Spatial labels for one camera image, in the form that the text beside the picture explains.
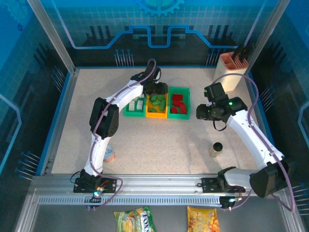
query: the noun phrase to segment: yellow bin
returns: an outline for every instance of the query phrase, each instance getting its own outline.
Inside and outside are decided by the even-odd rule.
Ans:
[[[147,95],[147,101],[146,101],[146,117],[152,117],[152,118],[168,118],[168,103],[169,103],[169,94],[164,94],[164,99],[166,101],[164,111],[160,110],[160,105],[153,106],[152,102],[149,100],[150,95]],[[156,109],[156,112],[153,113],[150,111],[151,108]]]

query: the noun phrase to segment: red object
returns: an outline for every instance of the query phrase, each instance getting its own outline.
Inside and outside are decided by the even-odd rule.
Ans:
[[[183,115],[187,114],[187,108],[183,102],[181,102],[181,105],[180,105],[180,113]]]
[[[176,107],[172,107],[170,109],[170,111],[173,113],[173,114],[178,114],[178,109]]]
[[[172,100],[173,101],[182,101],[183,100],[183,95],[182,94],[173,94],[172,95]]]
[[[173,101],[172,105],[176,107],[180,107],[180,105],[183,104],[181,101]]]

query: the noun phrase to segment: yellow snack bag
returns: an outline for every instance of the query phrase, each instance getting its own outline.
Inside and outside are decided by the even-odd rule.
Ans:
[[[216,209],[187,207],[188,232],[220,232]]]

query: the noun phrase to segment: green object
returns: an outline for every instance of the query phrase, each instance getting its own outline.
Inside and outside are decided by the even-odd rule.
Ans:
[[[161,101],[160,110],[164,111],[166,100]]]
[[[129,104],[124,107],[123,109],[124,116],[126,117],[146,117],[146,98],[139,98],[139,100],[144,101],[142,110],[136,109],[136,105],[137,105],[137,101],[136,101],[135,106],[134,106],[134,109],[135,109],[134,111],[129,111]]]
[[[132,211],[114,212],[116,232],[157,232],[149,206]]]
[[[160,101],[153,101],[153,106],[157,106],[160,104]]]
[[[153,95],[150,99],[152,102],[156,100],[156,95]]]
[[[172,96],[173,94],[182,94],[183,95],[183,102],[186,105],[187,108],[187,114],[173,114],[170,112],[172,105]],[[190,104],[190,89],[189,88],[183,88],[183,87],[169,87],[169,103],[168,103],[168,118],[174,118],[174,119],[189,119],[190,117],[190,110],[191,110],[191,104]]]
[[[157,99],[160,100],[160,101],[164,100],[164,95],[158,95]]]

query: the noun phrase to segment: floor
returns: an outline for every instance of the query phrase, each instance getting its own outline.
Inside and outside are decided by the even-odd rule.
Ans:
[[[89,118],[94,100],[106,98],[124,85],[130,77],[144,69],[80,70],[65,126],[59,143],[53,174],[80,171],[86,164],[91,132]],[[231,129],[218,132],[212,122],[196,119],[196,107],[206,103],[204,87],[212,83],[214,69],[162,68],[161,81],[173,87],[189,87],[191,113],[189,120],[124,117],[120,113],[119,129],[110,141],[116,159],[103,165],[107,174],[202,174],[216,173],[236,166],[256,169],[252,155]],[[244,80],[230,98],[240,97],[248,107],[250,96]],[[223,152],[209,157],[215,142],[223,144]]]

